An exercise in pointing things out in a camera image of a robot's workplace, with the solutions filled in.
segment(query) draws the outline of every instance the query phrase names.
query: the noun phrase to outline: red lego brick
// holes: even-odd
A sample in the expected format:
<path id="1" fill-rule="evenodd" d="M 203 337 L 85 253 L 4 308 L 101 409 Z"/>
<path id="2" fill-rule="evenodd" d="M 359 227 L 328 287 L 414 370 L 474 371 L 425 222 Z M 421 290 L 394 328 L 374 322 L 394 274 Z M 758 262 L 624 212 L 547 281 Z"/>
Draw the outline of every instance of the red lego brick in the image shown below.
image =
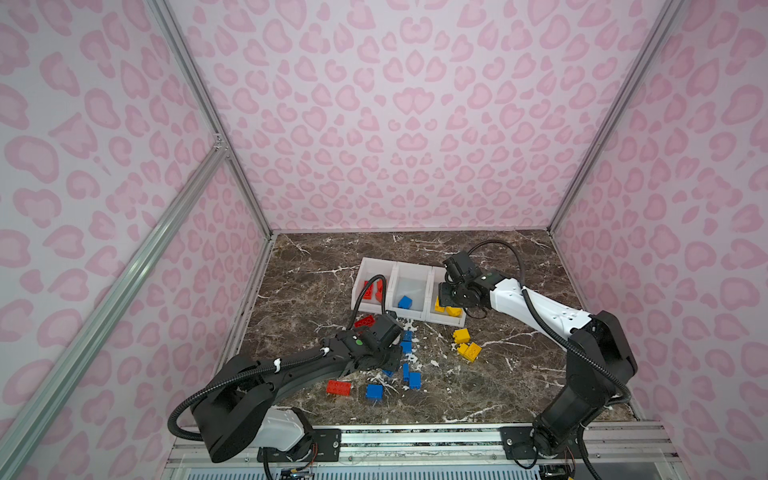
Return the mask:
<path id="1" fill-rule="evenodd" d="M 326 392 L 333 395 L 349 396 L 349 391 L 351 389 L 352 384 L 349 382 L 337 382 L 336 380 L 328 380 Z"/>
<path id="2" fill-rule="evenodd" d="M 362 288 L 366 288 L 368 286 L 368 282 L 365 282 L 365 284 L 362 286 Z M 369 286 L 366 292 L 362 295 L 363 299 L 370 300 L 371 295 L 373 295 L 373 287 Z"/>
<path id="3" fill-rule="evenodd" d="M 361 326 L 373 326 L 373 324 L 376 323 L 376 320 L 373 318 L 373 315 L 368 315 L 366 317 L 363 317 L 362 319 L 359 319 L 355 322 L 355 328 L 359 328 Z"/>

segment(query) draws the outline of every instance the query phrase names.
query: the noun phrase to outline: blue lego brick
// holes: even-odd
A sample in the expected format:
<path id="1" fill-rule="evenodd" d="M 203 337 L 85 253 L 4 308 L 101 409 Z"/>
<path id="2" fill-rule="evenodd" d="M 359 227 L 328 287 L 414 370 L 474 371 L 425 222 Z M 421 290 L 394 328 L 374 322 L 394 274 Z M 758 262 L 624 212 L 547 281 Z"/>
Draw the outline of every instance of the blue lego brick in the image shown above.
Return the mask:
<path id="1" fill-rule="evenodd" d="M 397 308 L 409 309 L 413 305 L 413 300 L 410 297 L 403 295 L 400 301 L 397 303 Z"/>
<path id="2" fill-rule="evenodd" d="M 419 390 L 422 388 L 422 374 L 421 373 L 412 373 L 410 375 L 409 380 L 409 386 L 414 390 Z"/>
<path id="3" fill-rule="evenodd" d="M 384 398 L 384 386 L 368 385 L 366 388 L 366 398 L 371 400 L 381 400 Z"/>

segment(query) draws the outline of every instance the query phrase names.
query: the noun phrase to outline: yellow lego brick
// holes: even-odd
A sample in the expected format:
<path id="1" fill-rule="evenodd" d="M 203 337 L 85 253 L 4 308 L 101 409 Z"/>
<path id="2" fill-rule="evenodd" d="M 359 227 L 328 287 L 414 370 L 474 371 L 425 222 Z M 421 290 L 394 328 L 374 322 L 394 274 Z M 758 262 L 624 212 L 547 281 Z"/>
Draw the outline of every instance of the yellow lego brick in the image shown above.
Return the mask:
<path id="1" fill-rule="evenodd" d="M 467 342 L 469 342 L 469 330 L 467 330 L 467 329 L 456 330 L 453 333 L 453 341 L 456 342 L 456 343 L 467 343 Z"/>
<path id="2" fill-rule="evenodd" d="M 470 362 L 474 362 L 475 359 L 478 358 L 478 355 L 480 354 L 480 350 L 482 350 L 480 345 L 474 342 L 472 342 L 471 345 L 467 345 L 466 343 L 463 343 L 458 346 L 458 354 L 463 356 Z"/>

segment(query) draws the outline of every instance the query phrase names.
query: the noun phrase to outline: robotic arm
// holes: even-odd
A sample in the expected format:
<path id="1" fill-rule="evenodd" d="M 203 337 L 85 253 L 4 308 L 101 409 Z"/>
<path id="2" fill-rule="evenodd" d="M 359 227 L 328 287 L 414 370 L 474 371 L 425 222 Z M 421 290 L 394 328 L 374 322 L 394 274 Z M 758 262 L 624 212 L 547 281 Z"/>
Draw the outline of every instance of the robotic arm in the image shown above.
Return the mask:
<path id="1" fill-rule="evenodd" d="M 520 266 L 519 281 L 475 265 L 470 255 L 487 243 L 504 244 L 513 252 Z M 501 240 L 481 242 L 443 263 L 445 282 L 439 284 L 438 293 L 441 306 L 484 307 L 506 313 L 544 333 L 567 351 L 565 387 L 534 420 L 530 441 L 542 457 L 557 455 L 574 438 L 579 439 L 582 449 L 584 426 L 606 406 L 629 400 L 625 384 L 637 371 L 616 317 L 605 311 L 591 315 L 529 290 L 517 251 Z M 370 283 L 379 277 L 386 291 L 382 276 L 374 277 Z M 382 314 L 376 316 L 371 327 L 347 329 L 302 353 L 272 362 L 235 356 L 205 389 L 174 410 L 168 428 L 181 438 L 205 442 L 213 462 L 228 460 L 249 445 L 278 449 L 298 461 L 312 448 L 312 426 L 301 410 L 272 405 L 315 382 L 359 370 L 398 370 L 402 347 L 395 341 L 402 332 L 397 315 L 382 308 Z M 177 420 L 186 408 L 191 408 L 199 434 L 178 426 Z M 581 453 L 587 457 L 585 450 Z"/>

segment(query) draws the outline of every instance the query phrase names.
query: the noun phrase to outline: side wall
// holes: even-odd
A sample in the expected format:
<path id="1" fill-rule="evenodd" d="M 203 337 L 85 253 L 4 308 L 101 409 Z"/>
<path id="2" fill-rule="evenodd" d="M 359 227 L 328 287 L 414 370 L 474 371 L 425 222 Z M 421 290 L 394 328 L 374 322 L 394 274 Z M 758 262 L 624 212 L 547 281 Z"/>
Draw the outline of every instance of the side wall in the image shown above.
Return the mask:
<path id="1" fill-rule="evenodd" d="M 170 0 L 272 228 L 546 227 L 663 0 Z"/>
<path id="2" fill-rule="evenodd" d="M 213 376 L 264 245 L 235 185 L 222 165 L 22 479 L 159 475 L 168 416 Z"/>
<path id="3" fill-rule="evenodd" d="M 555 233 L 692 478 L 768 475 L 764 2 L 693 2 Z"/>
<path id="4" fill-rule="evenodd" d="M 141 0 L 0 6 L 0 435 L 210 150 Z"/>

